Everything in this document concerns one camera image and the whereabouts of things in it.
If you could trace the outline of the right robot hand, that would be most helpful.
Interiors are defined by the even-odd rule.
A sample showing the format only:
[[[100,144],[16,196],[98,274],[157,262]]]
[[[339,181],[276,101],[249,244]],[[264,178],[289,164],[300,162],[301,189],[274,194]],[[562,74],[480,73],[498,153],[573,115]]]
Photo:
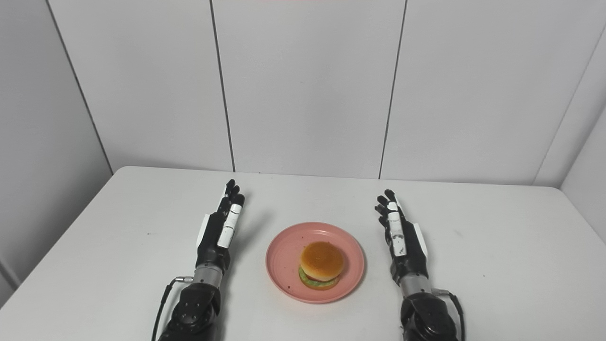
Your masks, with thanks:
[[[383,195],[377,196],[374,209],[379,213],[378,221],[384,229],[385,241],[392,259],[392,279],[400,283],[405,276],[428,278],[422,233],[407,220],[395,192],[387,188]]]

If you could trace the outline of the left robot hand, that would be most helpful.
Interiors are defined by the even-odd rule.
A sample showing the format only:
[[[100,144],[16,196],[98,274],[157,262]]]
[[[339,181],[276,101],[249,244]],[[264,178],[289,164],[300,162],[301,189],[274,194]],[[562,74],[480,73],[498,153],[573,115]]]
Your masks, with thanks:
[[[214,266],[222,273],[229,269],[229,246],[244,202],[245,196],[240,193],[240,187],[235,179],[230,179],[225,185],[218,209],[203,224],[204,233],[197,247],[196,268]]]

